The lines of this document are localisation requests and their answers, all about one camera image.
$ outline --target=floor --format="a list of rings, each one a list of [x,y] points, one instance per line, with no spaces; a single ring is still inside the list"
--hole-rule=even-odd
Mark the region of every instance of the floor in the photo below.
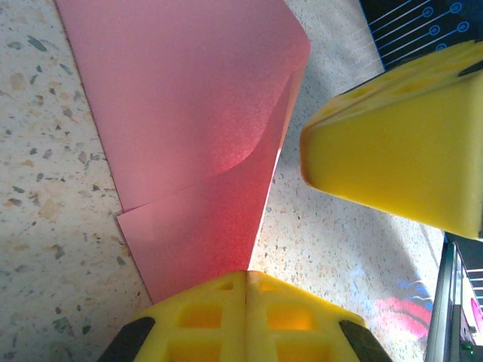
[[[394,361],[422,360],[441,231],[300,178],[298,136],[382,71],[356,0],[287,1],[312,53],[251,268],[363,316]],[[0,358],[95,360],[150,304],[53,0],[0,3]]]

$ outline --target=pink cardboard sheet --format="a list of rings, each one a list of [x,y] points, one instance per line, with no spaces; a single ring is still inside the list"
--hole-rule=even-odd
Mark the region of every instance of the pink cardboard sheet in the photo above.
[[[282,0],[57,0],[153,302],[248,267],[309,56]]]

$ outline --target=speckled floor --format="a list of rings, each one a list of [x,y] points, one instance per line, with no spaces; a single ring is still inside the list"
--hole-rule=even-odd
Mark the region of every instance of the speckled floor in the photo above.
[[[395,306],[419,293],[430,310],[441,231],[300,178],[308,117],[382,70],[365,20],[356,0],[288,4],[312,54],[251,268],[359,313],[394,361],[422,360],[425,327]],[[0,358],[95,360],[149,298],[53,0],[0,2],[0,39]]]

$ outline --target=folded pink paper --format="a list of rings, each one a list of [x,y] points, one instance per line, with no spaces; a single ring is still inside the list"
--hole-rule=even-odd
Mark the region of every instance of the folded pink paper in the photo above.
[[[57,0],[157,302],[248,267],[309,56],[282,0]]]

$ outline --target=pink paper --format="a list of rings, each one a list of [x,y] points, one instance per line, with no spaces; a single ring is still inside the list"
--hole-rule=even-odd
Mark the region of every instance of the pink paper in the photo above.
[[[153,301],[247,268],[309,42],[282,0],[57,0]]]

